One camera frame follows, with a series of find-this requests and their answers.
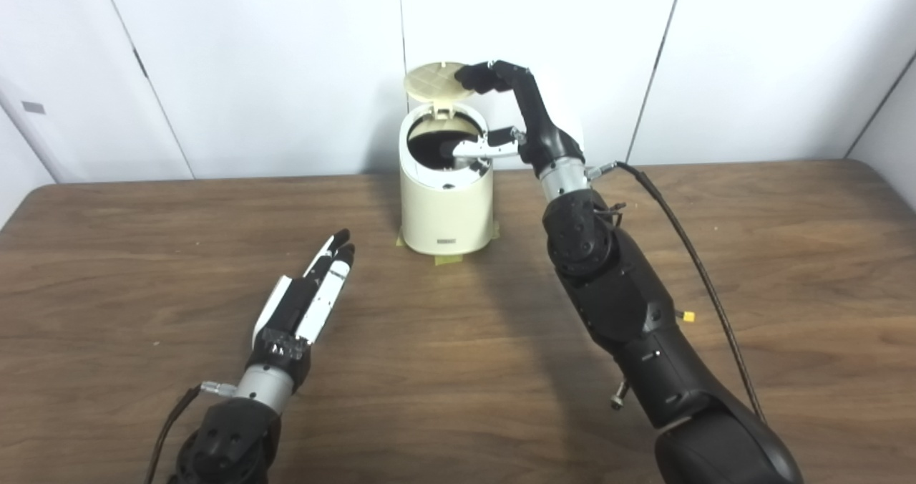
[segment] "masking tape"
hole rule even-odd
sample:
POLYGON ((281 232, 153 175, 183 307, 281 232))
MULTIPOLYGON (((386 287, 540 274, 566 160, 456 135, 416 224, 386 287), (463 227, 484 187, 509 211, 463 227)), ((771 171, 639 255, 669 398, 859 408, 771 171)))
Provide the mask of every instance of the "masking tape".
POLYGON ((464 260, 464 255, 437 255, 435 259, 436 266, 441 266, 444 264, 454 264, 456 262, 461 262, 464 260))

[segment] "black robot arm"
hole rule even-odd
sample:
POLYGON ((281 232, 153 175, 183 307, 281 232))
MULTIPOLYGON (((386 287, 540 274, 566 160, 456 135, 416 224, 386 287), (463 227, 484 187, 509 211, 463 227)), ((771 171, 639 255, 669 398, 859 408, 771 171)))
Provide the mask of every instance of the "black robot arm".
POLYGON ((667 429, 655 447, 665 482, 801 484, 779 436, 713 376, 681 333, 671 295, 613 223, 616 207, 591 188, 581 149, 550 121, 530 71, 497 61, 455 77, 478 92, 516 95, 527 128, 520 153, 549 201, 547 254, 592 340, 614 357, 652 425, 667 429))
POLYGON ((354 262, 350 232, 340 230, 318 250, 305 273, 282 276, 252 333, 252 350, 238 385, 203 382, 176 406, 153 449, 145 484, 153 481, 171 423, 201 390, 228 400, 210 407, 181 446, 170 484, 266 484, 277 455, 281 415, 311 367, 321 333, 354 262))

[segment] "wooden table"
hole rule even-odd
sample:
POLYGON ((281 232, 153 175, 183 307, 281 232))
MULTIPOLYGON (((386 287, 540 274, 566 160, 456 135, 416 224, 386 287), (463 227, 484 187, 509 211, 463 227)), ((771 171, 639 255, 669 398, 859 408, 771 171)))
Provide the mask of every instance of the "wooden table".
MULTIPOLYGON (((650 168, 730 312, 769 421, 808 482, 916 473, 916 216, 852 161, 650 168)), ((140 482, 167 412, 237 382, 279 275, 339 227, 356 266, 285 415, 273 482, 660 483, 638 403, 544 251, 540 188, 500 172, 501 236, 435 266, 395 246, 396 178, 43 187, 0 233, 0 482, 140 482)), ((689 258, 625 174, 624 226, 684 330, 739 377, 689 258)), ((216 401, 172 429, 177 446, 216 401)))

